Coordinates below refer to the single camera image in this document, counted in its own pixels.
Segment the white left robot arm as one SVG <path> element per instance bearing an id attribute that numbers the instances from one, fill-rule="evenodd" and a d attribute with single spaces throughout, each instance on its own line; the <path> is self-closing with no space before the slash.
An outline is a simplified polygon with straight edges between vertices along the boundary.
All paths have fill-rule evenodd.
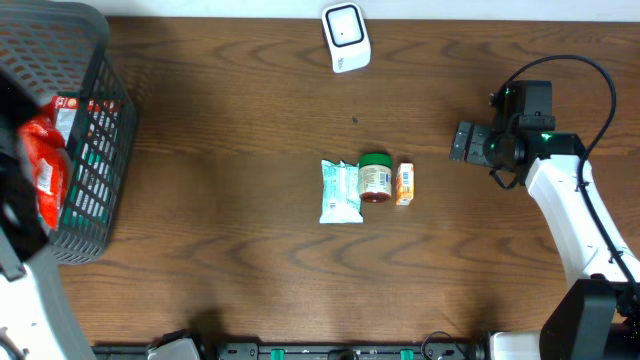
<path id="1" fill-rule="evenodd" d="M 49 249 L 72 178 L 44 99 L 1 76 L 1 356 L 4 359 L 202 359 L 183 332 L 154 345 L 89 345 Z"/>

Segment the light green snack packet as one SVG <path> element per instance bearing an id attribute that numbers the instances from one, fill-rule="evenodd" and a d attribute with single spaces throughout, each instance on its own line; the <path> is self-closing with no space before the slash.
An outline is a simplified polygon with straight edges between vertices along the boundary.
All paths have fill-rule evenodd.
<path id="1" fill-rule="evenodd" d="M 321 161 L 323 199 L 320 224 L 360 224 L 361 199 L 358 193 L 358 166 Z"/>

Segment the red snack bag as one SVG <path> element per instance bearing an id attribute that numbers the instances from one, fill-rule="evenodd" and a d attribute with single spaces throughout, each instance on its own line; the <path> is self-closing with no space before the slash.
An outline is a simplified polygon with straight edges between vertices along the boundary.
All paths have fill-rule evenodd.
<path id="1" fill-rule="evenodd" d="M 46 115 L 31 118 L 19 136 L 30 162 L 39 214 L 56 230 L 70 180 L 64 138 Z"/>

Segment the small orange carton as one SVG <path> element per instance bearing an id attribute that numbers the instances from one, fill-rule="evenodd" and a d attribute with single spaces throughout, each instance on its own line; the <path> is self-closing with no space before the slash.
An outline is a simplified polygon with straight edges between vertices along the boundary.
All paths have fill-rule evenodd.
<path id="1" fill-rule="evenodd" d="M 414 199 L 415 181 L 414 165 L 401 163 L 396 174 L 396 204 L 407 206 Z"/>

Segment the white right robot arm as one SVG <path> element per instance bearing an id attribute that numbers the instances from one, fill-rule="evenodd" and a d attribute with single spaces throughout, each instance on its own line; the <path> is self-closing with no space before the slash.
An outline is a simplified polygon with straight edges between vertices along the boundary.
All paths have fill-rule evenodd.
<path id="1" fill-rule="evenodd" d="M 525 186 L 549 226 L 569 290 L 539 331 L 495 332 L 467 350 L 470 359 L 636 359 L 639 261 L 604 205 L 575 134 L 552 116 L 521 116 L 514 124 L 463 122 L 450 157 L 506 170 Z"/>

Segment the green lid jar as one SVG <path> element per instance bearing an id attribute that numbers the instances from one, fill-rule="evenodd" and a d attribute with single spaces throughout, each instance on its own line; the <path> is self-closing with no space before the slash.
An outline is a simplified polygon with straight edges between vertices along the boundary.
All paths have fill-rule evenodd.
<path id="1" fill-rule="evenodd" d="M 358 163 L 358 193 L 367 203 L 383 203 L 392 195 L 392 159 L 384 153 L 368 153 Z"/>

